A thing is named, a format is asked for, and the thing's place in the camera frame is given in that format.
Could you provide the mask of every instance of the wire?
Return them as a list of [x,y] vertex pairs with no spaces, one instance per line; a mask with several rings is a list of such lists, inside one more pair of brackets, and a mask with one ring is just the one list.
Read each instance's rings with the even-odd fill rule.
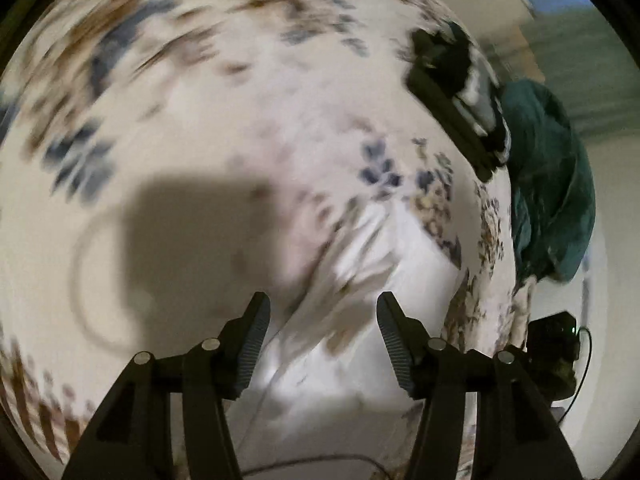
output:
[[358,460],[360,462],[367,462],[368,464],[375,467],[378,471],[382,473],[382,475],[386,478],[386,480],[393,480],[393,477],[389,474],[389,472],[385,469],[385,467],[380,463],[376,462],[372,458],[369,458],[366,455],[359,454],[335,454],[335,455],[321,455],[321,456],[310,456],[307,458],[298,458],[295,460],[283,460],[281,462],[274,462],[269,465],[261,465],[258,467],[253,467],[251,469],[245,469],[241,472],[242,476],[251,476],[258,473],[263,473],[265,471],[273,471],[274,469],[283,469],[286,467],[293,467],[302,464],[313,464],[317,462],[342,462],[345,460]]
[[580,388],[582,388],[582,385],[584,384],[584,379],[587,377],[587,371],[589,370],[589,364],[591,363],[591,352],[593,351],[593,338],[591,337],[591,330],[589,330],[585,326],[581,326],[578,329],[578,337],[580,337],[580,332],[586,332],[587,336],[589,336],[589,355],[587,356],[587,364],[584,367],[584,373],[582,374],[582,378],[580,379],[580,384],[578,385],[578,389],[575,391],[574,398],[569,404],[569,407],[566,409],[566,411],[562,414],[562,416],[558,420],[558,425],[562,424],[562,421],[566,417],[566,414],[569,413],[569,410],[574,405],[575,399],[578,398],[578,394],[580,393]]

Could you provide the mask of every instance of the teal cloth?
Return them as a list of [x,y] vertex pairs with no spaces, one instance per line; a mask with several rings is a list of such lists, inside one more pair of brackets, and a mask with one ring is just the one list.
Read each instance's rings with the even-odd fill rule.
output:
[[518,280],[569,281],[580,267],[595,221],[586,150],[560,101],[531,80],[500,96],[511,131],[511,233]]

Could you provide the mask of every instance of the black object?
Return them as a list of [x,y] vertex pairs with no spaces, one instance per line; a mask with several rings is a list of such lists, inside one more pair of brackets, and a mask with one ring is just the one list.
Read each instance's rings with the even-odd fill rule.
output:
[[[425,399],[406,480],[456,477],[466,392],[479,393],[473,480],[581,480],[567,442],[526,373],[524,352],[509,346],[493,359],[473,350],[461,354],[407,318],[390,292],[378,298],[377,314],[398,383],[413,399]],[[229,321],[219,339],[160,360],[148,352],[137,354],[82,434],[63,480],[171,479],[168,398],[175,392],[183,395],[191,478],[240,480],[221,399],[237,399],[249,385],[269,318],[269,298],[256,292],[244,315]],[[247,474],[319,460],[363,459],[315,457]],[[384,472],[375,461],[368,462]]]
[[584,384],[584,380],[587,378],[587,372],[589,371],[589,365],[591,364],[591,354],[593,353],[593,336],[591,336],[591,330],[589,330],[585,326],[581,326],[578,329],[578,340],[579,340],[580,334],[582,332],[585,332],[587,334],[588,338],[589,338],[589,355],[587,356],[587,364],[584,365],[584,372],[582,373],[582,378],[580,379],[580,384],[578,384],[578,389],[575,391],[574,398],[571,400],[571,403],[569,403],[569,407],[562,414],[560,419],[558,419],[558,424],[562,424],[562,421],[567,416],[569,411],[571,411],[571,408],[574,406],[575,399],[577,399],[578,398],[578,394],[580,394],[580,390],[582,389],[582,385]]
[[576,361],[580,357],[580,340],[575,317],[565,311],[531,321],[527,353],[535,358]]
[[385,467],[366,455],[353,454],[353,453],[338,453],[331,455],[320,456],[307,456],[304,458],[295,458],[293,460],[280,460],[273,464],[261,465],[258,467],[252,467],[251,469],[245,469],[242,471],[242,476],[247,478],[248,476],[265,473],[267,471],[275,471],[277,469],[286,469],[287,467],[294,467],[308,464],[318,464],[321,462],[365,462],[372,465],[378,470],[378,472],[385,478],[385,480],[394,480],[391,473],[385,469]]
[[498,167],[497,159],[485,150],[478,134],[440,86],[417,64],[409,70],[405,83],[409,91],[429,109],[458,151],[468,160],[476,177],[481,182],[489,182]]
[[378,325],[400,386],[425,399],[405,480],[456,476],[466,392],[478,392],[473,480],[581,480],[545,399],[526,373],[527,355],[507,346],[493,359],[461,354],[407,318],[396,298],[378,298]]
[[548,401],[563,400],[575,392],[574,361],[580,357],[575,317],[568,312],[543,317],[527,329],[527,371]]
[[11,480],[49,480],[0,405],[0,471]]
[[416,61],[451,99],[465,89],[471,69],[471,39],[455,22],[447,22],[451,37],[442,31],[430,34],[418,28],[411,33]]
[[182,393],[191,479],[239,480],[222,399],[237,399],[249,385],[269,320],[269,298],[256,292],[218,339],[165,359],[136,354],[84,430],[63,480],[173,478],[171,393]]

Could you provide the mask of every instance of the bed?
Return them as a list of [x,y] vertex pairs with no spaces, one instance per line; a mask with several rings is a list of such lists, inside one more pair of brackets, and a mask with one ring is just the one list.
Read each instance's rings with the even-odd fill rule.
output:
[[383,290],[463,351],[522,343],[507,171],[476,179],[402,82],[410,31],[455,19],[439,0],[47,9],[0,82],[0,402],[51,478],[133,354],[187,351],[256,290],[271,325],[226,410],[242,467],[348,450],[402,478],[420,409]]

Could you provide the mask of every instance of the white bedsheet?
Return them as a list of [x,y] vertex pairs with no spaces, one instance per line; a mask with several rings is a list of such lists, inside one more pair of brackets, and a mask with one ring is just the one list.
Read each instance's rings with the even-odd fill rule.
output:
[[463,350],[513,322],[508,175],[479,183],[402,82],[409,31],[444,18],[58,0],[34,26],[0,81],[0,401],[53,477],[135,352],[187,351],[255,290],[273,314],[228,412],[242,465],[338,447],[402,469],[417,411],[377,295]]

